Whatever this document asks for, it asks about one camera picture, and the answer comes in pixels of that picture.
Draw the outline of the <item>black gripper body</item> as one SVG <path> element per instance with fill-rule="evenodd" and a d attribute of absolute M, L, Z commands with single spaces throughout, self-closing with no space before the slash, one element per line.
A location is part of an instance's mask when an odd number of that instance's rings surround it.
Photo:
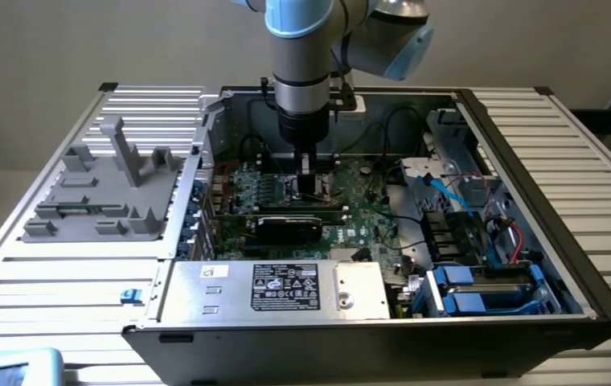
<path fill-rule="evenodd" d="M 277 123 L 281 139 L 293 147 L 296 173 L 310 175 L 314 171 L 316 146 L 329 132 L 329 110 L 289 113 L 277 109 Z"/>

